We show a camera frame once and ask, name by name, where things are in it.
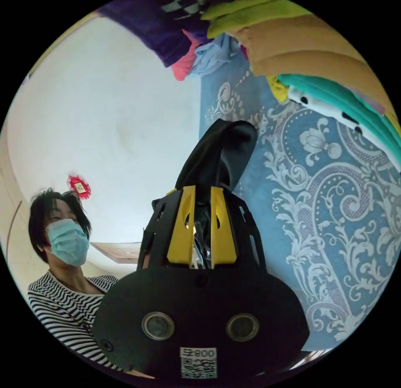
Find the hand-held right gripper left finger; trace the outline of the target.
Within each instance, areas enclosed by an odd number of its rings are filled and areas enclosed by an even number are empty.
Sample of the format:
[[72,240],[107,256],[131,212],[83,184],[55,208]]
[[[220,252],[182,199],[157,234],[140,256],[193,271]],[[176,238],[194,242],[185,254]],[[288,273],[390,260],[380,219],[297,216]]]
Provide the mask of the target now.
[[182,189],[167,260],[173,265],[191,265],[194,246],[195,186]]

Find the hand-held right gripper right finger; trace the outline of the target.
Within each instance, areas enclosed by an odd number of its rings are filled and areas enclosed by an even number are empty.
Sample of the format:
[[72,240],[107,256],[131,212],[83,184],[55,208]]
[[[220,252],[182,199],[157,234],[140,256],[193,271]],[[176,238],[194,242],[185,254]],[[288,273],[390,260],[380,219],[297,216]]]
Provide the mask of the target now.
[[211,268],[232,265],[236,261],[236,249],[231,230],[224,191],[211,188]]

